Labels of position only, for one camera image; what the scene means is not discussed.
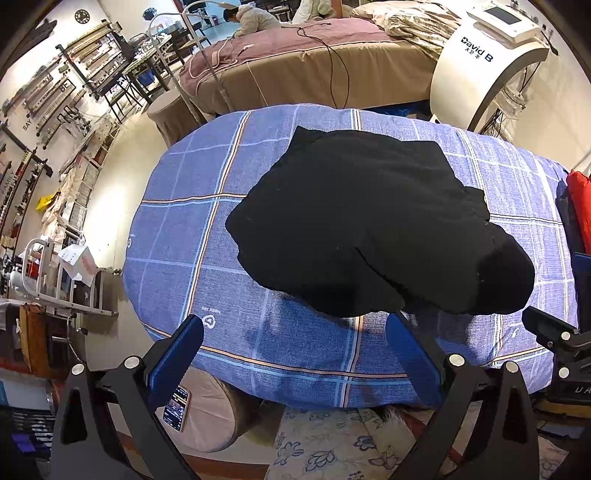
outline massage table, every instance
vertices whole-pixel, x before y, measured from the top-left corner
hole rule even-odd
[[[333,52],[304,35],[321,39]],[[234,111],[296,103],[371,108],[428,100],[436,65],[419,47],[361,18],[265,30],[219,41],[203,53]],[[201,53],[187,61],[180,83],[203,113],[230,111]]]
[[[561,165],[449,125],[283,105],[203,125],[172,146],[152,172],[131,226],[123,279],[154,340],[194,313],[205,336],[192,365],[250,395],[315,409],[417,403],[387,346],[386,313],[327,317],[259,286],[238,263],[225,220],[286,151],[297,125],[437,142],[456,177],[484,190],[491,221],[530,256],[535,286],[528,305],[578,326],[571,253],[556,205],[567,175]],[[471,316],[432,309],[408,317],[446,352],[472,364],[518,363],[530,392],[550,382],[553,356],[523,328],[521,312]]]

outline brown bed cover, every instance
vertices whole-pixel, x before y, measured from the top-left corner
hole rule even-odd
[[[346,70],[331,53],[331,95],[329,51],[309,37],[322,39],[343,59],[349,89]],[[418,47],[387,36],[361,18],[275,28],[220,41],[203,51],[214,65],[234,110],[286,103],[371,108],[426,100],[436,64]],[[180,80],[202,112],[222,115],[230,111],[201,53],[185,64]]]

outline red bag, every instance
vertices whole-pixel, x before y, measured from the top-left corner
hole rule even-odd
[[[591,255],[591,180],[579,171],[572,171],[566,183],[577,212],[585,253]]]

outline yellow bag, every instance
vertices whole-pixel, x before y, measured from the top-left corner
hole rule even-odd
[[[48,195],[46,197],[41,197],[41,199],[39,200],[39,203],[37,204],[37,207],[35,208],[36,211],[38,212],[42,212],[43,210],[45,210],[46,208],[48,208],[49,206],[51,206],[51,204],[53,202],[56,201],[57,196],[60,194],[59,190],[51,195]]]

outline floor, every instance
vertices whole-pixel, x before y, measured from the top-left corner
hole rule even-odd
[[[123,266],[135,211],[150,174],[166,149],[160,132],[146,114],[137,113],[123,124],[98,177],[83,229],[97,265]],[[115,310],[119,315],[84,319],[89,330],[85,344],[86,360],[92,370],[116,367],[130,355],[143,356],[153,344],[120,282],[118,280],[115,286]],[[113,406],[111,413],[117,429],[129,434],[118,406]],[[281,413],[281,406],[270,409],[261,425],[222,452],[200,454],[182,446],[180,450],[189,455],[228,462],[269,464],[276,457],[272,444]]]
[[[211,43],[215,43],[219,40],[225,40],[228,37],[231,37],[238,28],[240,28],[240,24],[238,23],[222,21],[219,25],[207,28],[203,30],[203,32]]]

